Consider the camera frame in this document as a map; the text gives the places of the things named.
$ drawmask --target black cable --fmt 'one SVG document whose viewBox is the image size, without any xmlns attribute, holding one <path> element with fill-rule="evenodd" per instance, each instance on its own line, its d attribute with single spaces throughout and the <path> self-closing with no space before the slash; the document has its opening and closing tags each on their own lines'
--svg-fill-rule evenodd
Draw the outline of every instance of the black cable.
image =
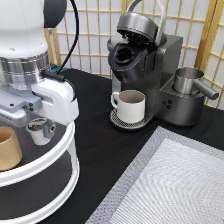
<svg viewBox="0 0 224 224">
<path fill-rule="evenodd" d="M 67 57 L 65 58 L 63 64 L 61 65 L 60 69 L 57 71 L 57 74 L 59 74 L 61 72 L 61 70 L 65 67 L 66 63 L 68 62 L 68 59 L 71 57 L 71 54 L 72 54 L 73 50 L 75 49 L 75 46 L 76 46 L 76 44 L 78 42 L 78 38 L 79 38 L 79 14 L 78 14 L 78 10 L 77 10 L 77 7 L 76 7 L 76 4 L 75 4 L 74 0 L 70 0 L 70 1 L 71 1 L 72 6 L 73 6 L 74 13 L 75 13 L 76 35 L 75 35 L 74 43 L 73 43 Z"/>
</svg>

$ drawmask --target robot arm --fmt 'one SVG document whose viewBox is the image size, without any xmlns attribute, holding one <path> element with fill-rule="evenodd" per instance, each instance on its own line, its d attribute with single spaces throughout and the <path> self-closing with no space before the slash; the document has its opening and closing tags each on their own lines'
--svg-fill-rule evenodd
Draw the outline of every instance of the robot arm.
<svg viewBox="0 0 224 224">
<path fill-rule="evenodd" d="M 43 28 L 62 20 L 66 0 L 0 0 L 0 119 L 23 127 L 24 111 L 68 125 L 78 116 L 66 83 L 43 78 L 50 71 Z"/>
</svg>

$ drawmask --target coffee maker drip tray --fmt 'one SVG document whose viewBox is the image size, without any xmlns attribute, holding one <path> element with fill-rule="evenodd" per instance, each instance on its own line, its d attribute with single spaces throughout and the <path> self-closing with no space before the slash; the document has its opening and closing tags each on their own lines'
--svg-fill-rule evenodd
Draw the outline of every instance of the coffee maker drip tray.
<svg viewBox="0 0 224 224">
<path fill-rule="evenodd" d="M 153 114 L 145 114 L 145 117 L 143 120 L 134 123 L 134 124 L 128 124 L 123 121 L 121 121 L 117 116 L 117 110 L 114 109 L 110 113 L 110 121 L 113 125 L 115 125 L 117 128 L 120 128 L 125 131 L 137 131 L 143 127 L 145 127 L 153 118 Z"/>
</svg>

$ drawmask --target black tabletop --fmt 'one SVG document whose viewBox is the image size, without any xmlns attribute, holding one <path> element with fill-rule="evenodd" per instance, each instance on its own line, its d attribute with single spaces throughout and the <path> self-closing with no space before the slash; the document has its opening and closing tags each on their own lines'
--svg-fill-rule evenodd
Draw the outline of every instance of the black tabletop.
<svg viewBox="0 0 224 224">
<path fill-rule="evenodd" d="M 224 150 L 224 111 L 205 106 L 194 127 L 178 128 L 154 120 L 138 132 L 127 133 L 109 120 L 111 80 L 74 69 L 63 75 L 78 92 L 75 139 L 80 178 L 68 201 L 44 224 L 85 223 L 158 126 Z"/>
</svg>

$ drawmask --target coffee maker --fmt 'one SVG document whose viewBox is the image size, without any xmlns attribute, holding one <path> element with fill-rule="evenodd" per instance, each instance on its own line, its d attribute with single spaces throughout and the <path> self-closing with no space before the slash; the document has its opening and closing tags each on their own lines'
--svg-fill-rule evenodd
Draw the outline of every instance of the coffee maker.
<svg viewBox="0 0 224 224">
<path fill-rule="evenodd" d="M 200 81 L 203 75 L 198 77 L 197 73 L 201 72 L 198 69 L 185 69 L 182 82 L 175 76 L 183 38 L 163 33 L 166 13 L 159 0 L 159 26 L 149 17 L 133 12 L 140 1 L 133 1 L 121 15 L 118 33 L 108 41 L 108 62 L 113 72 L 113 92 L 137 90 L 145 94 L 145 119 L 138 124 L 125 124 L 116 117 L 115 110 L 110 119 L 125 130 L 142 128 L 153 118 L 180 127 L 195 125 L 200 120 L 205 98 L 214 100 L 219 94 Z M 192 80 L 200 82 L 199 87 Z M 188 87 L 192 83 L 188 93 L 184 92 L 186 81 Z"/>
</svg>

